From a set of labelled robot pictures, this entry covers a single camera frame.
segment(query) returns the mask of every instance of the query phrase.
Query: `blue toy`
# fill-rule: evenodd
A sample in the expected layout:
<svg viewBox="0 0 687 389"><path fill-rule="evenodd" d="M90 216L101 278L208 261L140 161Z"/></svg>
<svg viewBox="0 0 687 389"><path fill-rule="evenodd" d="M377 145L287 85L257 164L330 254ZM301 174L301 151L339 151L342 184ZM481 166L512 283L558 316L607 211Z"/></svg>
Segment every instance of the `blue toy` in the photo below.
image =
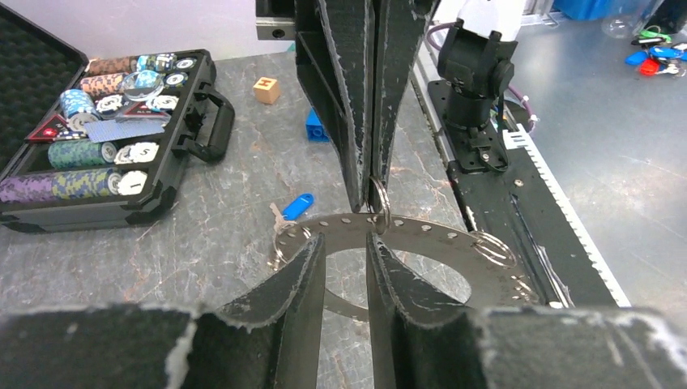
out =
<svg viewBox="0 0 687 389"><path fill-rule="evenodd" d="M304 193L298 196L295 200L293 200L293 203L290 203L286 209L284 209L284 212L282 212L282 215L284 216L284 220L296 220L300 215L303 215L303 212L310 208L311 205L315 202L315 197L310 194L310 193Z"/></svg>
<svg viewBox="0 0 687 389"><path fill-rule="evenodd" d="M314 109L310 110L310 115L305 120L305 133L308 135L310 142L329 142L329 136L324 131L324 127L322 127L322 123Z"/></svg>

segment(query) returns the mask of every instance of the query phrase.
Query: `blue keychain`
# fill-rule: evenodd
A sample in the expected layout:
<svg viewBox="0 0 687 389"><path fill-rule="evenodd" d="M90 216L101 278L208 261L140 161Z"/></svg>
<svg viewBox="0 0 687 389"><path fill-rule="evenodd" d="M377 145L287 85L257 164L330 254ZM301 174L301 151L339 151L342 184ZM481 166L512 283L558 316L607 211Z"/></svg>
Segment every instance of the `blue keychain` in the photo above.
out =
<svg viewBox="0 0 687 389"><path fill-rule="evenodd" d="M298 219L314 202L315 197L311 193L301 194L282 212L284 220L294 221Z"/></svg>
<svg viewBox="0 0 687 389"><path fill-rule="evenodd" d="M637 53L627 57L625 59L625 63L630 66L639 66L642 65L642 62L646 61L647 59L649 59L649 54L646 51L638 51Z"/></svg>
<svg viewBox="0 0 687 389"><path fill-rule="evenodd" d="M671 49L669 47L654 46L649 49L649 53L659 59L681 58L684 53L682 50Z"/></svg>

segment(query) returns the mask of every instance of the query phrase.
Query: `black case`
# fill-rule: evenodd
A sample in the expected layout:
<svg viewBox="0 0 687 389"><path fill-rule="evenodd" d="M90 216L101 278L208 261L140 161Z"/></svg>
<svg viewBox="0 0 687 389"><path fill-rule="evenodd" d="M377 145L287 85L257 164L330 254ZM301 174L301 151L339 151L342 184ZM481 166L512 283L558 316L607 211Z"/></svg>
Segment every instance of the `black case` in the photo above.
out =
<svg viewBox="0 0 687 389"><path fill-rule="evenodd" d="M57 171L48 161L49 145L25 143L24 138L60 109L60 93L77 88L88 59L2 4L0 41L0 181L12 175ZM179 96L165 132L116 142L119 147L146 141L160 145L155 160L150 163L117 165L122 173L130 170L147 173L141 194L45 203L0 203L0 223L15 231L34 233L150 224L162 217L174 203L189 155L208 163L221 160L234 121L233 107L213 88L216 69L210 53L200 49L176 55L196 58L197 62L183 88L163 92ZM196 138L208 101L219 110L209 141L202 145Z"/></svg>

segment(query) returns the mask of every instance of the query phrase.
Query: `case handle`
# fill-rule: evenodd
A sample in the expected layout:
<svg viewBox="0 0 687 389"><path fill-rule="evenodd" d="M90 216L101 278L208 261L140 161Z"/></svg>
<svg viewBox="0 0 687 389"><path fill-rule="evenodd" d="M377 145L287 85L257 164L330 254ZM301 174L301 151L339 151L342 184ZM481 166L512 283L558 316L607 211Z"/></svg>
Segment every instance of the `case handle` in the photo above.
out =
<svg viewBox="0 0 687 389"><path fill-rule="evenodd" d="M198 159L207 163L214 163L223 160L224 155L227 154L236 113L232 103L214 88L210 88L210 90L203 92L203 94L219 108L215 124L212 126L207 146L195 141L187 141L188 144L186 146L189 153Z"/></svg>

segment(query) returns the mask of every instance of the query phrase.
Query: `blue bin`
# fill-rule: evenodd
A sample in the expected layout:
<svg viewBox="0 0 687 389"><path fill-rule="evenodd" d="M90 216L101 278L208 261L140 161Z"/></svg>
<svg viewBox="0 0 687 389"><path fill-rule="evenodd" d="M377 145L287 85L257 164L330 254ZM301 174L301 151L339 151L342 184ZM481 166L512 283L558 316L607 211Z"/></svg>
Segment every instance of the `blue bin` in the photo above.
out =
<svg viewBox="0 0 687 389"><path fill-rule="evenodd" d="M571 19L595 20L611 16L620 6L636 12L640 0L556 0L553 6Z"/></svg>

